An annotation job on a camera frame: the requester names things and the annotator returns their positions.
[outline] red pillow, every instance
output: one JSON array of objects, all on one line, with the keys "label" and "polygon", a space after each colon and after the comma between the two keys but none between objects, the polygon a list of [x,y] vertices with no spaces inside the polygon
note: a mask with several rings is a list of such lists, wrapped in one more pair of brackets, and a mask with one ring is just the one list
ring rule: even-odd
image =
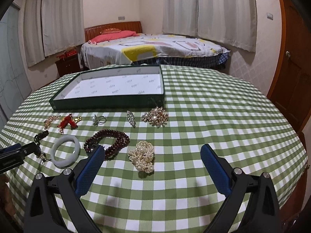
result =
[{"label": "red pillow", "polygon": [[110,40],[115,40],[115,39],[125,38],[125,37],[136,37],[136,36],[139,36],[139,35],[134,31],[121,31],[118,33],[98,35],[97,37],[89,40],[89,43],[96,44],[96,43],[100,43],[104,41],[110,41]]},{"label": "red pillow", "polygon": [[100,32],[101,34],[109,34],[109,33],[118,33],[121,30],[118,28],[109,28],[109,29],[104,29],[102,32]]}]

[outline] green checkered tablecloth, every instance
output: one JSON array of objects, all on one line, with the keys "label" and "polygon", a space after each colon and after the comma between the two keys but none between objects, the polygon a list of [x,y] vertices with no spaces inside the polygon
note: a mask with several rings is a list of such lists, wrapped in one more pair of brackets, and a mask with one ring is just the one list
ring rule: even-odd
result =
[{"label": "green checkered tablecloth", "polygon": [[[136,117],[136,128],[132,128],[126,109],[105,109],[73,113],[82,117],[79,127],[64,130],[78,138],[81,148],[100,129],[123,131],[130,137],[130,145],[114,160],[103,163],[89,192],[81,197],[98,227],[103,232],[203,232],[225,199],[200,159],[200,148],[205,143],[247,174],[269,172],[282,206],[305,169],[307,155],[278,109],[253,85],[226,74],[192,67],[163,65],[162,69],[169,113],[165,127],[155,128],[140,121],[146,110],[132,109]],[[73,76],[63,76],[32,93],[0,132],[0,146],[30,143],[50,115],[68,115],[53,112],[48,101]],[[93,126],[94,114],[105,115],[107,123]],[[41,143],[48,157],[61,136],[59,123],[52,123],[50,135]],[[138,174],[127,156],[127,151],[141,140],[155,146],[155,172],[150,176]],[[108,146],[113,139],[103,139],[102,143]],[[65,158],[72,151],[72,143],[67,142],[56,157]],[[85,157],[81,149],[78,160]],[[51,162],[42,163],[30,155],[22,166],[8,172],[16,219],[21,225],[35,174],[53,176],[61,171]],[[231,231],[238,227],[248,198],[246,195]],[[56,199],[65,223],[75,231],[61,197],[57,195]]]}]

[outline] hand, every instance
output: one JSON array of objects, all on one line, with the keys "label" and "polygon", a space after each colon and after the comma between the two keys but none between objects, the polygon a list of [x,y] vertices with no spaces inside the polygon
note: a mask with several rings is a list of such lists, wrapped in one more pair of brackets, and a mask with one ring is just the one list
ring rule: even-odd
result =
[{"label": "hand", "polygon": [[10,179],[6,175],[0,175],[0,202],[3,204],[5,211],[10,216],[13,216],[15,214],[15,207],[12,202],[9,187],[6,184],[9,181]]}]

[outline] brown wooden door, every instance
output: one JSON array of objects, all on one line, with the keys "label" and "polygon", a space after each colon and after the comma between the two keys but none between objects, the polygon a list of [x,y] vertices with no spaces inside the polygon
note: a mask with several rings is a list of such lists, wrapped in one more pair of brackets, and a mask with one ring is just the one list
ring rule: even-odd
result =
[{"label": "brown wooden door", "polygon": [[282,34],[286,34],[284,56],[275,88],[268,98],[299,132],[311,109],[311,33],[291,1],[283,1],[286,18],[282,20],[286,27],[282,30]]}]

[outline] wall switch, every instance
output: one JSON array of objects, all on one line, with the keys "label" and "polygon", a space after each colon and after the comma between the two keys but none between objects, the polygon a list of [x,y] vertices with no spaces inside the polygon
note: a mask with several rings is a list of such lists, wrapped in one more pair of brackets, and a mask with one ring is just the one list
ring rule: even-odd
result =
[{"label": "wall switch", "polygon": [[270,13],[267,13],[267,18],[273,20],[273,15]]}]

